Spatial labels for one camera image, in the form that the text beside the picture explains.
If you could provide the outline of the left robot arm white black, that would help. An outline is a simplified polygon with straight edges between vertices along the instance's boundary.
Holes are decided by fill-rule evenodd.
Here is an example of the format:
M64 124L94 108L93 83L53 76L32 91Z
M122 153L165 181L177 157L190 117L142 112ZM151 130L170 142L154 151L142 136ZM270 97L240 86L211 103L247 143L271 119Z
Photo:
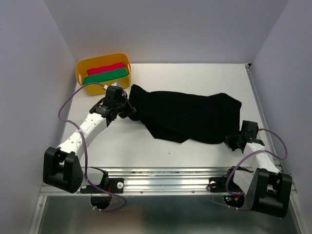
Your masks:
M49 147L44 153L43 182L50 186L75 193L89 183L81 168L80 159L92 141L117 117L126 118L135 109L126 97L118 101L102 98L95 104L80 126L56 148Z

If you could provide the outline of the black t-shirt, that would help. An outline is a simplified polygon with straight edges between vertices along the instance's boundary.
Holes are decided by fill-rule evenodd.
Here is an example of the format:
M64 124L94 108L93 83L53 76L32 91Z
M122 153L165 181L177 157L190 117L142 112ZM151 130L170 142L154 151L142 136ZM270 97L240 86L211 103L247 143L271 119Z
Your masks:
M144 124L155 139L220 144L239 131L242 103L226 93L147 92L134 84L129 101L136 110L129 118Z

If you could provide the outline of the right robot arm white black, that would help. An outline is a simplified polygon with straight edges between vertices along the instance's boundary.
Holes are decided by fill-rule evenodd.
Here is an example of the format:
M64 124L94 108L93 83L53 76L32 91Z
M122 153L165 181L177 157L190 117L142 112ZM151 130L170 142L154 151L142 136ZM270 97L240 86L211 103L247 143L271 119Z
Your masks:
M257 138L257 130L241 130L228 137L234 149L240 149L244 158L224 178L225 190L231 195L245 197L250 211L284 218L288 211L292 178L282 173L271 161L277 155L265 149Z

